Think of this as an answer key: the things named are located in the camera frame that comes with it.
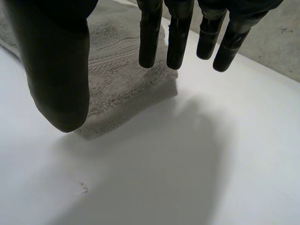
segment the robotic hand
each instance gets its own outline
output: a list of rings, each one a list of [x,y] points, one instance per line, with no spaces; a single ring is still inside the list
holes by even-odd
[[[38,110],[57,129],[79,128],[89,109],[86,18],[98,0],[0,0],[15,33],[30,93]],[[213,67],[225,71],[252,26],[283,0],[198,0],[203,20],[197,56],[209,59],[227,10],[230,22]],[[142,11],[139,63],[154,65],[163,0],[137,0]],[[179,69],[186,48],[194,0],[165,0],[172,16],[167,65]]]
[[[196,51],[198,58],[208,60],[211,57],[224,17],[229,10],[230,21],[213,62],[215,70],[226,71],[251,27],[256,25],[268,11],[278,7],[282,1],[198,0],[203,14]],[[142,11],[139,62],[142,67],[150,68],[155,61],[163,0],[137,0],[137,3]],[[165,5],[171,14],[167,65],[169,68],[179,69],[187,44],[194,0],[165,0]]]

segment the white surface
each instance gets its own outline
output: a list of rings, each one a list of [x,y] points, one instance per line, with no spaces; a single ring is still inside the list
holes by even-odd
[[[90,142],[43,118],[0,50],[0,224],[298,225],[300,83],[240,55],[218,73],[197,39],[175,99]]]

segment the towel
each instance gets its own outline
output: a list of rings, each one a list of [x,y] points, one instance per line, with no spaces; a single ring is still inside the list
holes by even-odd
[[[138,64],[140,19],[136,6],[112,0],[99,1],[87,19],[90,106],[86,122],[75,131],[87,139],[112,131],[151,105],[177,95],[177,72],[165,63],[163,28],[154,67],[144,69]],[[1,6],[0,45],[20,58]]]

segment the small mark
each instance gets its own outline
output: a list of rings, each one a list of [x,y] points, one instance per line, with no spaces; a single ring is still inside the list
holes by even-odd
[[[83,182],[79,182],[79,185],[83,189],[83,191],[81,192],[81,194],[87,193],[89,191],[89,188]]]
[[[281,30],[282,34],[283,33],[293,33],[294,32],[294,30],[288,30],[287,28],[281,28],[280,30]]]

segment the gray towel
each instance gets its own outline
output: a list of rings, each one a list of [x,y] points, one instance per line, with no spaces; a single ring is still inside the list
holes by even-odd
[[[88,139],[101,136],[149,106],[177,95],[177,72],[165,63],[163,28],[155,66],[144,69],[138,64],[140,16],[135,6],[101,0],[88,18],[90,107],[86,122],[75,131]],[[0,45],[19,57],[3,12]]]

